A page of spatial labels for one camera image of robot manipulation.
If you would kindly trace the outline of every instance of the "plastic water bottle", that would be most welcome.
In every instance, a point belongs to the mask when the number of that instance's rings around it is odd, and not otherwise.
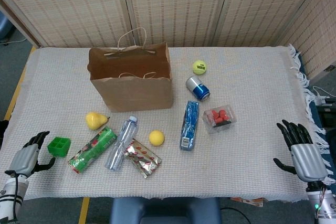
[[[124,151],[127,146],[130,145],[132,139],[137,133],[137,118],[135,116],[130,116],[130,118],[124,122],[123,127],[119,133],[117,141],[113,144],[110,155],[107,159],[105,167],[110,170],[119,170],[121,163],[124,159]]]

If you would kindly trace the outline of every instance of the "yellow pear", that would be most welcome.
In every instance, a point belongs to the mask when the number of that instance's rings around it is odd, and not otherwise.
[[[107,120],[108,118],[105,115],[97,112],[90,112],[85,116],[85,121],[91,130],[98,129],[103,124],[106,124]]]

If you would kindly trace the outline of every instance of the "floor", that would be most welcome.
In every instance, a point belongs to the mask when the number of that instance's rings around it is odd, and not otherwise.
[[[21,40],[17,30],[10,40]],[[4,117],[15,91],[31,49],[28,41],[0,45],[0,119]],[[227,198],[220,200],[222,207],[233,207],[242,211],[251,223],[313,223],[313,214],[308,201],[296,203],[271,201],[259,208]],[[18,214],[22,224],[68,224],[78,223],[82,198],[42,198],[26,200]],[[108,223],[112,207],[111,198],[91,198],[86,223]],[[222,223],[248,223],[242,215],[232,210],[222,211]]]

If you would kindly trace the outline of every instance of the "wall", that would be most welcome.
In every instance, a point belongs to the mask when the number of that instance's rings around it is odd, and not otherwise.
[[[301,51],[312,83],[320,80],[319,84],[323,84],[321,78],[332,69],[329,66],[336,65],[336,0],[306,0],[278,44],[288,43]]]
[[[42,46],[115,47],[122,34],[142,26],[150,44],[201,47],[272,45],[304,0],[3,1]],[[133,34],[144,42],[143,33]]]

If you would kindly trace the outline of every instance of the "blue can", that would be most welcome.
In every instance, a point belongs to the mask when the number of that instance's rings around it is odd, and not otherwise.
[[[197,76],[192,76],[186,81],[187,88],[193,92],[197,99],[203,101],[210,95],[209,89],[202,84]]]

